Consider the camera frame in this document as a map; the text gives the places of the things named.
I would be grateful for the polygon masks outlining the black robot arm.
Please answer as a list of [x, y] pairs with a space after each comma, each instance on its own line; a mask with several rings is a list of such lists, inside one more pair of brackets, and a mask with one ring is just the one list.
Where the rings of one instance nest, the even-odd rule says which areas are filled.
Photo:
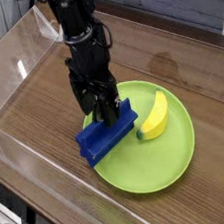
[[47, 1], [70, 48], [65, 64], [81, 110], [95, 122], [114, 125], [120, 117], [120, 101], [116, 79], [109, 70], [110, 29], [94, 16], [94, 0]]

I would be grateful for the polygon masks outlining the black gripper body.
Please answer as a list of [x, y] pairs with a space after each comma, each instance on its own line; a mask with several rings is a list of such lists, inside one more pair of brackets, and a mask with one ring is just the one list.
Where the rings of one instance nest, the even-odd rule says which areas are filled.
[[68, 45], [72, 56], [65, 60], [70, 69], [70, 83], [92, 83], [96, 97], [101, 93], [117, 93], [116, 79], [109, 71], [110, 45], [103, 27], [102, 22], [93, 23], [93, 34], [89, 39]]

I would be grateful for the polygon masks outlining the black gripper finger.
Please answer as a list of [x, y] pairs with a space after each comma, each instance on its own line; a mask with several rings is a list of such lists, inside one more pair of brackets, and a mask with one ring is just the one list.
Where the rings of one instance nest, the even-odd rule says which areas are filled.
[[107, 93], [100, 94], [97, 100], [99, 103], [100, 114], [107, 127], [113, 126], [117, 119], [120, 117], [120, 101], [119, 94]]
[[89, 82], [72, 82], [71, 86], [77, 102], [85, 115], [94, 114], [96, 112], [96, 95], [94, 94], [93, 84]]

